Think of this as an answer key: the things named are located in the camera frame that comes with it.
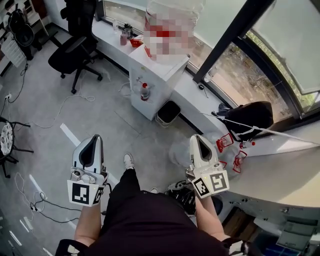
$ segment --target black trash bin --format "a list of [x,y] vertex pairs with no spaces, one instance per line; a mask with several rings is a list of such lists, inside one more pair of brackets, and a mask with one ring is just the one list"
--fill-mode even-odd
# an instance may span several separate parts
[[172,100],[169,100],[159,109],[155,116],[155,121],[163,128],[167,128],[174,122],[180,112],[181,108]]

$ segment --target backpack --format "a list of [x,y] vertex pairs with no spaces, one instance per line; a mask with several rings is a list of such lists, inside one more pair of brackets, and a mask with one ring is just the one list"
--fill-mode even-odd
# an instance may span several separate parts
[[15,5],[15,10],[12,13],[7,12],[6,14],[9,16],[8,27],[16,42],[23,47],[31,45],[35,34],[30,24],[26,21],[22,10],[18,9],[18,4]]

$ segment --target glass window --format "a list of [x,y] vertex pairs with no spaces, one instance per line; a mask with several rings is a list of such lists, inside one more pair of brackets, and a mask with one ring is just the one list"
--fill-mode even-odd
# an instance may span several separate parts
[[205,77],[205,80],[209,79],[238,106],[257,101],[270,102],[275,123],[291,116],[275,86],[234,43],[216,61]]
[[297,86],[297,83],[294,81],[292,75],[286,69],[286,67],[282,64],[281,58],[277,56],[277,54],[271,50],[266,43],[264,43],[254,31],[248,31],[246,35],[269,57],[269,59],[275,64],[277,69],[281,72],[287,83],[290,85],[293,90],[296,98],[298,99],[300,106],[302,107],[304,113],[308,112],[310,107],[314,104],[317,92],[310,93],[306,95],[302,95]]
[[[246,0],[207,0],[204,10],[194,30],[195,47],[190,54],[190,63],[197,72],[225,30],[235,18]],[[130,23],[135,29],[143,32],[147,0],[117,1],[104,0],[105,16],[122,23]]]
[[309,0],[274,1],[253,26],[281,57],[303,95],[320,91],[319,26],[320,13]]
[[105,16],[122,23],[130,23],[135,29],[144,31],[146,8],[143,10],[111,1],[103,1],[103,7]]

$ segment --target shoe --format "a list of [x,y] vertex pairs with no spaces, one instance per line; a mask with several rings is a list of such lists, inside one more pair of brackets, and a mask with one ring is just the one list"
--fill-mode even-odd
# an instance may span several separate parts
[[158,194],[158,189],[156,189],[155,187],[151,188],[149,190],[150,193],[153,193],[153,194]]
[[134,169],[134,159],[130,153],[125,153],[123,157],[124,167],[126,170]]

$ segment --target black office chair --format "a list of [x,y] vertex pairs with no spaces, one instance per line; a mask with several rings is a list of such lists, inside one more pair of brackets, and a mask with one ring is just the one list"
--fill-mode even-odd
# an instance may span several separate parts
[[82,70],[87,70],[98,76],[98,80],[103,79],[101,73],[87,66],[93,63],[96,58],[103,59],[97,52],[97,55],[91,56],[96,51],[98,40],[92,34],[92,23],[96,11],[96,0],[64,0],[66,8],[62,9],[60,14],[63,19],[68,21],[68,29],[72,38],[64,44],[54,39],[59,49],[49,59],[49,64],[55,70],[61,72],[61,78],[65,74],[71,74],[76,70],[71,92],[75,94],[77,81]]

